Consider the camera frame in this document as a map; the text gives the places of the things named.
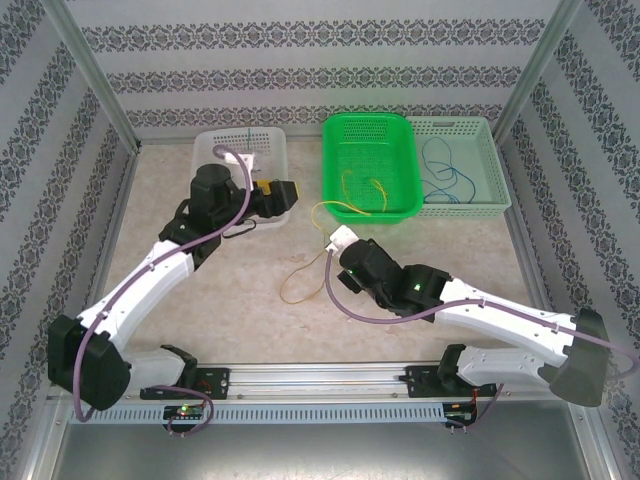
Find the aluminium side rail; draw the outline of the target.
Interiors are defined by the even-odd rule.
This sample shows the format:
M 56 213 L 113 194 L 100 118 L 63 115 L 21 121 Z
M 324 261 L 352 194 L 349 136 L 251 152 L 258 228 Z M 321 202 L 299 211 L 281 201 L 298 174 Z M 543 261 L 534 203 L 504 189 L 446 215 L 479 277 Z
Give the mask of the aluminium side rail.
M 574 314 L 575 310 L 572 307 L 566 309 L 565 305 L 561 305 L 560 309 L 556 308 L 554 297 L 550 293 L 544 278 L 545 271 L 540 265 L 539 255 L 536 253 L 535 244 L 531 240 L 529 224 L 523 214 L 520 198 L 513 185 L 510 170 L 501 148 L 497 149 L 497 153 L 511 198 L 511 206 L 505 211 L 504 216 L 529 302 L 537 310 Z
M 76 224 L 77 238 L 81 241 L 75 249 L 79 264 L 72 275 L 73 287 L 65 307 L 65 314 L 72 320 L 80 320 L 82 312 L 102 296 L 134 159 L 123 147 L 118 147 L 100 158 L 90 174 Z

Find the pale mint plastic basket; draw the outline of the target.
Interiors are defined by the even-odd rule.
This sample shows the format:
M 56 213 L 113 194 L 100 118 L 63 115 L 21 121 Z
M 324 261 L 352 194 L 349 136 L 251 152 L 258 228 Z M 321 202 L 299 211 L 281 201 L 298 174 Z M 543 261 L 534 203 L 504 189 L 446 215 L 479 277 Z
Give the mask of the pale mint plastic basket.
M 410 116 L 426 218 L 493 218 L 511 206 L 486 118 Z

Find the green plastic basket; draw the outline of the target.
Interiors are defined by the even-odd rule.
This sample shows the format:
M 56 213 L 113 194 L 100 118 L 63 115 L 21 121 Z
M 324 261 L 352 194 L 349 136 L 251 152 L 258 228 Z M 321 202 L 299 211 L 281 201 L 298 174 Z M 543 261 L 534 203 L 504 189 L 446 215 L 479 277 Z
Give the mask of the green plastic basket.
M 397 224 L 423 205 L 414 133 L 400 115 L 330 116 L 321 171 L 323 205 L 340 223 Z

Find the aluminium frame post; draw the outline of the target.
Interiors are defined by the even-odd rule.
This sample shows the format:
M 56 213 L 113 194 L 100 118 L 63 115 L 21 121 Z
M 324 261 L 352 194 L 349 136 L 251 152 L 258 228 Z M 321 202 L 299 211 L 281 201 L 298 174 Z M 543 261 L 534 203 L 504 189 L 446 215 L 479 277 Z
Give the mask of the aluminium frame post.
M 505 142 L 512 125 L 524 108 L 531 91 L 553 57 L 555 48 L 569 28 L 582 2 L 583 0 L 559 0 L 493 128 L 493 137 L 497 145 Z
M 64 41 L 77 66 L 93 90 L 110 123 L 129 153 L 138 153 L 140 140 L 121 106 L 108 78 L 94 55 L 66 0 L 39 0 Z

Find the grey metal panel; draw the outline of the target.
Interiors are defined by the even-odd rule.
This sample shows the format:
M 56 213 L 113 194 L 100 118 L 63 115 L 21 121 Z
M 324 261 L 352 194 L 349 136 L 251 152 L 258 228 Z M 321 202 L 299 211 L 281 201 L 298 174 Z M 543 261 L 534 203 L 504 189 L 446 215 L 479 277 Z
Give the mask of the grey metal panel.
M 436 423 L 75 424 L 46 406 L 15 480 L 630 480 L 597 413 L 503 401 L 466 431 Z

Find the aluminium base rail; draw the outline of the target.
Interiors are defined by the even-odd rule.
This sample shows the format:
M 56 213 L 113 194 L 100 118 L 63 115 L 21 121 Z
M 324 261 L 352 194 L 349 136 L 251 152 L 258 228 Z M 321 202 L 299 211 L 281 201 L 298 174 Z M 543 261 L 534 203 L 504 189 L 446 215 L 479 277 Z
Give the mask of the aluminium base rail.
M 409 398 L 463 398 L 473 393 L 490 397 L 499 387 L 533 395 L 552 395 L 570 400 L 568 390 L 554 384 L 556 369 L 536 364 L 531 356 L 519 355 L 511 349 L 496 350 L 493 363 L 482 358 L 478 364 L 459 367 L 450 360 L 439 363 L 392 364 L 309 364 L 309 365 L 244 365 L 205 368 L 230 370 L 227 400 L 236 397 L 347 397 L 395 395 Z M 156 380 L 166 388 L 180 376 L 181 369 L 167 363 L 134 366 L 127 362 L 101 366 L 88 363 L 88 377 L 81 381 L 80 398 L 91 408 L 104 411 L 127 396 Z M 161 397 L 144 401 L 191 401 L 210 398 L 169 399 Z

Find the white plastic basket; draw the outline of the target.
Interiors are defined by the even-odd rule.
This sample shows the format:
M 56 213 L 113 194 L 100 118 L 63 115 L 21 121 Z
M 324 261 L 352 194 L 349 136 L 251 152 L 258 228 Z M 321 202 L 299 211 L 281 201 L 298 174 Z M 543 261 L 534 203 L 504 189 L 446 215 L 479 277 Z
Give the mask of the white plastic basket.
M 251 171 L 256 180 L 288 180 L 288 160 L 286 136 L 277 127 L 224 128 L 199 134 L 194 142 L 191 160 L 191 175 L 195 178 L 197 169 L 207 164 L 222 164 L 230 171 L 231 180 L 238 188 L 244 188 L 244 176 L 239 165 L 229 165 L 213 153 L 215 145 L 224 145 L 239 152 L 257 152 L 259 170 Z

